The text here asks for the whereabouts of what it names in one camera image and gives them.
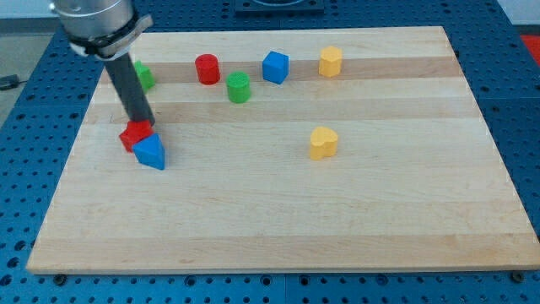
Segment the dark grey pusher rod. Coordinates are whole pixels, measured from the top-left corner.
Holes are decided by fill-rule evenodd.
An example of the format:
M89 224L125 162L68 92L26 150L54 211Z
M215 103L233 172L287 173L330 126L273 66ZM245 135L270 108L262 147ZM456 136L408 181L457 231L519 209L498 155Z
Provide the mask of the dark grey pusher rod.
M105 70L109 74L128 118L133 122L148 120L153 126L154 114L129 54L125 53L115 60L105 61Z

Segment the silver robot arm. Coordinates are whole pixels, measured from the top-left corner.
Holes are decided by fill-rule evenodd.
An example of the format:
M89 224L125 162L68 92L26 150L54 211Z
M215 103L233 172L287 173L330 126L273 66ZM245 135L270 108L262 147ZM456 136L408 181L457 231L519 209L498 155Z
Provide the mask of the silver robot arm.
M133 122L155 123L129 54L135 40L154 23L141 15L132 0L51 0L70 47L82 57L105 65L122 106Z

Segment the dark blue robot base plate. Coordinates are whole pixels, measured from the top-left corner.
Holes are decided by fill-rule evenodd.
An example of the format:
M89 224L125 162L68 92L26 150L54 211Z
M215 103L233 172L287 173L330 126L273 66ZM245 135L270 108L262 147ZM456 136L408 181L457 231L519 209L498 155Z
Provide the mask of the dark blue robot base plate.
M320 13L325 0L234 0L236 15Z

